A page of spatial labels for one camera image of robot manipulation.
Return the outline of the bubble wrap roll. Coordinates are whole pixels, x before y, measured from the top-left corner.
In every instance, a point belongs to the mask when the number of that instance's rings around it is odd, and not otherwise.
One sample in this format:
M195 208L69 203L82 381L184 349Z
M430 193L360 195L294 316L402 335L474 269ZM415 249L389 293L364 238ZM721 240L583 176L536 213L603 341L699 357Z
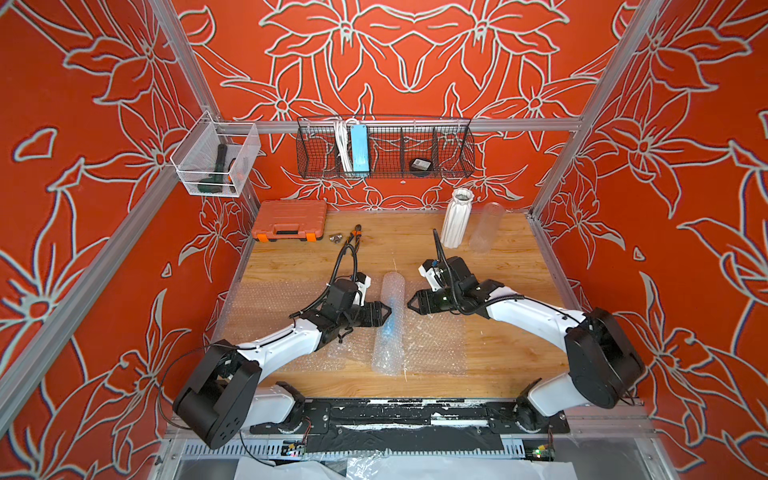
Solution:
M324 351L332 360L366 365L373 371L377 331L378 328L356 328L341 343ZM406 311L403 346L405 359L400 375L462 376L467 373L466 322L459 316L450 313L420 316Z

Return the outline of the white ribbed ceramic vase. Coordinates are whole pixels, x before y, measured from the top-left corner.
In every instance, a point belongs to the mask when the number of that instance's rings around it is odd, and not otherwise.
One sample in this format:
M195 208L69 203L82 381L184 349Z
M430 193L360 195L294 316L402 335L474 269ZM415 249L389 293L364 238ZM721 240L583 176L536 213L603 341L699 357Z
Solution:
M446 208L440 241L444 248L455 249L463 242L472 212L474 194L467 188L453 191Z

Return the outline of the bubble wrap sheet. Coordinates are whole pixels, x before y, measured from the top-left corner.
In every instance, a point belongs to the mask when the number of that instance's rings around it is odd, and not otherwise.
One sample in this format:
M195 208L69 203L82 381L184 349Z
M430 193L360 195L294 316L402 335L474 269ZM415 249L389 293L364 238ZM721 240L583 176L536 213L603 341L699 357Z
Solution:
M237 283L219 315L215 341L239 344L289 326L289 315L307 306L325 288L324 280L274 280Z

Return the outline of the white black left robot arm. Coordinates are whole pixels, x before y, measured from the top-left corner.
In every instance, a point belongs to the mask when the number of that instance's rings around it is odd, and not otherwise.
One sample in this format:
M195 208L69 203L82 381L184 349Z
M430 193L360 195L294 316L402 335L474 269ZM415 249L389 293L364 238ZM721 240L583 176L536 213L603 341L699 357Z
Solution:
M261 339L213 343L176 396L173 412L211 449L218 449L252 426L280 424L298 415L304 397L282 382L261 381L294 360L356 328L385 325L392 308L366 299L367 286L347 278L333 281L316 306L291 324Z

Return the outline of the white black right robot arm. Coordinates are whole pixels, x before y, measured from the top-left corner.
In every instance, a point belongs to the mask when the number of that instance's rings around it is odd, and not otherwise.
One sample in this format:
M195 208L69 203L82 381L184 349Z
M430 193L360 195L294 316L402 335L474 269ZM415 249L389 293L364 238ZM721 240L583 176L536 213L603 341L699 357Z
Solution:
M536 380L516 398L512 419L526 432L540 431L550 418L572 407L612 409L645 373L645 363L608 311L562 309L496 280L480 282L458 256L428 259L419 274L429 287L414 294L410 310L480 315L520 328L566 354L566 373Z

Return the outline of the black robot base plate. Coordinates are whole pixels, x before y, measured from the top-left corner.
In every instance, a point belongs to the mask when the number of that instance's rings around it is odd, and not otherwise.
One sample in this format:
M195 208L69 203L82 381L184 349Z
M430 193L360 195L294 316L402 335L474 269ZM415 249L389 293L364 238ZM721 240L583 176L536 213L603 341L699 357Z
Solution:
M325 434L334 428L390 429L447 426L521 434L512 399L310 398L294 420L248 428L250 434Z

